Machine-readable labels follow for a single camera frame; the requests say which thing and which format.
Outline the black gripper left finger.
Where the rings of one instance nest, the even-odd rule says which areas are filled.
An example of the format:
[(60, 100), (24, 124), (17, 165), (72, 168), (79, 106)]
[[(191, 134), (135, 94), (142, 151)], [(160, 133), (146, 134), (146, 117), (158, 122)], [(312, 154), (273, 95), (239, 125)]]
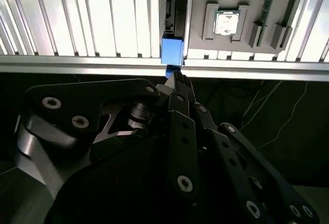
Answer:
[(145, 79), (41, 85), (26, 91), (17, 132), (19, 168), (56, 199), (77, 172), (150, 136), (196, 133), (179, 71), (162, 85)]

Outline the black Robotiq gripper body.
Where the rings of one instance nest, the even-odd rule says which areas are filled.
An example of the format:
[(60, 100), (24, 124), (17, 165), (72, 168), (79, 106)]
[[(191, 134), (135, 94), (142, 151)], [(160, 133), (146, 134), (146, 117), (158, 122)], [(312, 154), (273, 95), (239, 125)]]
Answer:
[(47, 223), (197, 223), (202, 199), (198, 136), (150, 136), (74, 174)]

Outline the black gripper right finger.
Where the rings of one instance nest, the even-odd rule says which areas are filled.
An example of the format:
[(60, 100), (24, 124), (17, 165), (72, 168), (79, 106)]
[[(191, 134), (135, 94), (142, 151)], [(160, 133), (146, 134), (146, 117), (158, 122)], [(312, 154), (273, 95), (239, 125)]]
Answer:
[(214, 123), (183, 74), (179, 91), (190, 102), (202, 150), (197, 223), (319, 223), (314, 208), (238, 129)]

